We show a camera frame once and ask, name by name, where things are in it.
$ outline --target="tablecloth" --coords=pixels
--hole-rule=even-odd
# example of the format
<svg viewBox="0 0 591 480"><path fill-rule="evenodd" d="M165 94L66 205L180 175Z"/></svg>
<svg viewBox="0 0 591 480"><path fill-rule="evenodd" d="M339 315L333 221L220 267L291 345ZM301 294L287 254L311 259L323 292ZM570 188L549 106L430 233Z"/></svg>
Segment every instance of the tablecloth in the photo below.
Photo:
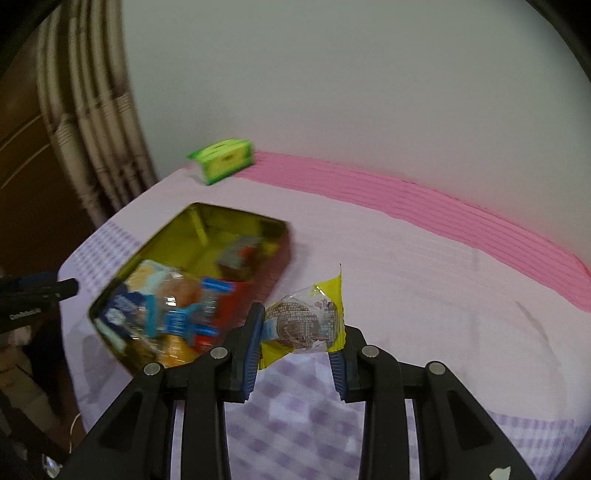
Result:
<svg viewBox="0 0 591 480"><path fill-rule="evenodd" d="M591 280L576 257L416 184L274 154L258 154L256 165L209 187L187 169L173 173L63 264L60 279L80 281L80 293L60 306L87 429L130 379L93 330L88 307L192 202L289 221L294 258L269 302L334 277L342 265L346 323L399 361L447 364L538 479L553 478L574 452L591 420ZM340 402L326 355L288 355L259 373L246 404L227 405L233 478L357 478L362 426L363 405ZM411 422L418 478L413 430Z"/></svg>

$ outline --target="purple checkered cloth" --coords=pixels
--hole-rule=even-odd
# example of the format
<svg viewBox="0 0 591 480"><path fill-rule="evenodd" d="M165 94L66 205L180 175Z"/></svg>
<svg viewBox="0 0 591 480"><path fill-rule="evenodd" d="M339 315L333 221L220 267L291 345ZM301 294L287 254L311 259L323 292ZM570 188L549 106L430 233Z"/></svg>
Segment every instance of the purple checkered cloth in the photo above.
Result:
<svg viewBox="0 0 591 480"><path fill-rule="evenodd" d="M140 246L139 240L112 221L104 224L72 255L81 286L97 296ZM327 355L287 355L258 373L248 402L226 405L232 477L357 479L364 408L363 404L340 401ZM589 423L577 424L574 420L489 414L538 480L552 479L560 472L589 428ZM418 480L411 402L407 403L407 416L411 478Z"/></svg>

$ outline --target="curtain fold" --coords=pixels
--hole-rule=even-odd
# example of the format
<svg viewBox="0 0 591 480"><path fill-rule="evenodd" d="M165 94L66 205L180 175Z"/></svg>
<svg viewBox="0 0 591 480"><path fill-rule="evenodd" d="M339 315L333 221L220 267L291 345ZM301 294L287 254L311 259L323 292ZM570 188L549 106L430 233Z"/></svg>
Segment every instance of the curtain fold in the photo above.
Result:
<svg viewBox="0 0 591 480"><path fill-rule="evenodd" d="M156 183L125 64L120 0L66 0L41 25L41 115L96 227Z"/></svg>

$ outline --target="beige curtain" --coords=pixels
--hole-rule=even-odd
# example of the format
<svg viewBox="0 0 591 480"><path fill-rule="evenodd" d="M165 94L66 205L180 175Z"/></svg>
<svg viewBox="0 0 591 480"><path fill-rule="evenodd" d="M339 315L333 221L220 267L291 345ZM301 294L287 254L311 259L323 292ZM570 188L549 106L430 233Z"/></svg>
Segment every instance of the beige curtain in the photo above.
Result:
<svg viewBox="0 0 591 480"><path fill-rule="evenodd" d="M41 114L95 226L156 182L129 91L121 0L66 0L37 46Z"/></svg>

